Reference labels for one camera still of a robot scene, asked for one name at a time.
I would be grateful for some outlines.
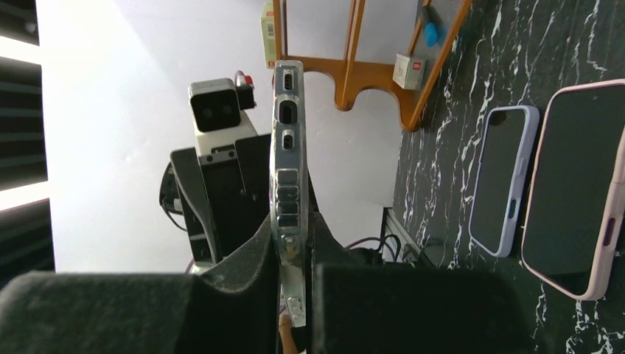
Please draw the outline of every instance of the wooden rack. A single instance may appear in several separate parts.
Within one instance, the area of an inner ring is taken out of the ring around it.
[[[290,55],[287,39],[287,3],[273,0],[273,16],[276,29],[276,55],[278,60],[300,60],[307,72],[321,72],[330,76],[335,83],[335,106],[339,111],[349,111],[354,106],[356,96],[366,89],[379,89],[395,97],[399,106],[399,122],[405,131],[417,131],[421,126],[421,115],[427,97],[430,95],[436,78],[447,59],[453,41],[460,30],[464,17],[469,11],[472,0],[423,0],[423,5],[430,5],[436,10],[436,4],[446,1],[452,4],[443,10],[455,11],[453,22],[447,30],[444,43],[440,46],[436,59],[431,65],[429,75],[421,91],[404,90],[393,81],[393,64],[369,63],[356,61],[356,50],[360,37],[360,25],[363,22],[365,0],[352,0],[347,26],[347,41],[343,60],[313,58]],[[413,36],[408,47],[408,54],[413,55],[417,47],[422,24],[416,22]]]

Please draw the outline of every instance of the box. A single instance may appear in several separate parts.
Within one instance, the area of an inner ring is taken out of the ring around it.
[[[424,71],[424,58],[411,58],[397,53],[393,81],[404,90],[417,90],[421,88]]]
[[[268,68],[276,67],[276,27],[273,17],[273,2],[268,1],[262,8],[260,16],[260,27],[262,31],[262,44],[265,46],[265,65]]]

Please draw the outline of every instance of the wooden frame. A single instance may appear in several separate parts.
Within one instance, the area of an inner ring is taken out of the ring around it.
[[[429,5],[433,0],[424,0],[423,5]],[[464,17],[469,12],[472,0],[460,0],[455,19],[451,24],[441,51],[436,58],[429,77],[421,91],[410,91],[400,88],[393,81],[393,64],[368,63],[356,61],[356,50],[360,37],[360,25],[363,21],[365,0],[352,0],[347,27],[347,40],[343,60],[301,57],[289,55],[286,1],[273,0],[273,15],[276,29],[276,55],[278,60],[300,60],[307,72],[322,72],[327,74],[335,83],[335,106],[339,111],[349,111],[354,106],[358,94],[366,89],[379,89],[395,97],[399,106],[399,122],[405,131],[417,131],[421,126],[421,115],[427,97],[430,95],[442,66],[449,55],[453,41],[460,30]],[[408,47],[408,54],[414,53],[417,41],[421,34],[421,19],[416,22],[412,40]]]

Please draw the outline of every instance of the fluorescent light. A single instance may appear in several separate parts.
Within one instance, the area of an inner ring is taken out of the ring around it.
[[[0,192],[0,212],[49,198],[48,182],[29,184]]]
[[[0,36],[0,57],[41,64],[41,49],[34,44]]]

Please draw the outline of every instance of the black marble table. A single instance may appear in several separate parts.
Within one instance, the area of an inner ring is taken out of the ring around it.
[[[475,0],[422,129],[402,137],[397,217],[437,266],[510,280],[538,353],[625,353],[625,242],[607,294],[595,302],[576,302],[524,269],[518,230],[507,258],[471,244],[483,123],[494,107],[526,104],[544,113],[561,87],[624,77],[625,1]],[[519,225],[525,202],[521,208]]]

